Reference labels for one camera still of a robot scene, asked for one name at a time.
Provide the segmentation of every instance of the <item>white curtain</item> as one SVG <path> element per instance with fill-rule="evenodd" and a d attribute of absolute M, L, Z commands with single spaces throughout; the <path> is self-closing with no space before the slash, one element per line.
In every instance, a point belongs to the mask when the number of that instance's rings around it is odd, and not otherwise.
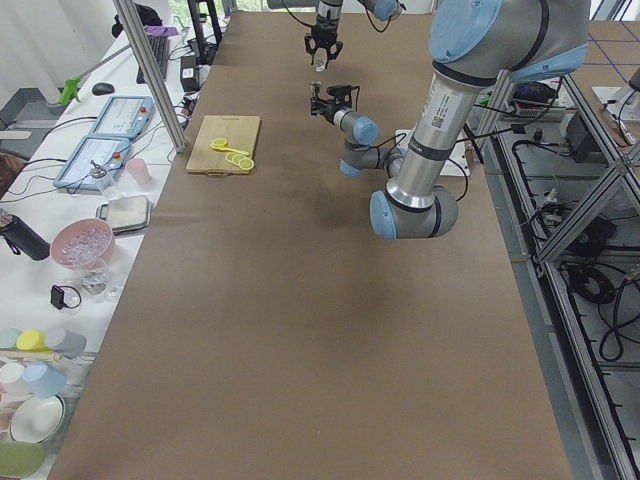
<path fill-rule="evenodd" d="M 2 0 L 0 108 L 20 88 L 55 103 L 64 81 L 89 69 L 113 42 L 111 0 Z"/>

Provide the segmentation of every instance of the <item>yellow cup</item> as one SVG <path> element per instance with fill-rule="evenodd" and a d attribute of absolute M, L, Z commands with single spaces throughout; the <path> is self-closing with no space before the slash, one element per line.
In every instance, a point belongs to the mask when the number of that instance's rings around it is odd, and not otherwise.
<path fill-rule="evenodd" d="M 18 350 L 25 352 L 50 352 L 44 343 L 44 332 L 40 330 L 25 330 L 16 341 Z"/>

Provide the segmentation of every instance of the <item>computer mouse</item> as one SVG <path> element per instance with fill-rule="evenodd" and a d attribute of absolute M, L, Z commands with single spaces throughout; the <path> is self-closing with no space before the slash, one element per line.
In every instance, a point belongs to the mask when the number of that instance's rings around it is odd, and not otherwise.
<path fill-rule="evenodd" d="M 115 92 L 116 89 L 110 83 L 100 82 L 96 83 L 91 89 L 91 93 L 94 95 L 109 95 L 110 93 Z"/>

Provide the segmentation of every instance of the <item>light blue cup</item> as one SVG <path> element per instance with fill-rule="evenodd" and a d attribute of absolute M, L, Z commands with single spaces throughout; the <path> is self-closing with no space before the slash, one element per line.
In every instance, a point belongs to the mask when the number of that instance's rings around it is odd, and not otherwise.
<path fill-rule="evenodd" d="M 67 376 L 47 362 L 35 362 L 24 369 L 22 379 L 38 398 L 59 394 L 67 384 Z"/>

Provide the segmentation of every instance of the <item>white bowl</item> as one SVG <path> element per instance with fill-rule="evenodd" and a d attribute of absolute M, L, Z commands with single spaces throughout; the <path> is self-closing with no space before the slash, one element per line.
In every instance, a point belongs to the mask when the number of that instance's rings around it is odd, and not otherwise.
<path fill-rule="evenodd" d="M 64 402 L 60 397 L 30 398 L 18 407 L 11 419 L 11 438 L 20 442 L 44 442 L 58 429 L 62 417 Z"/>

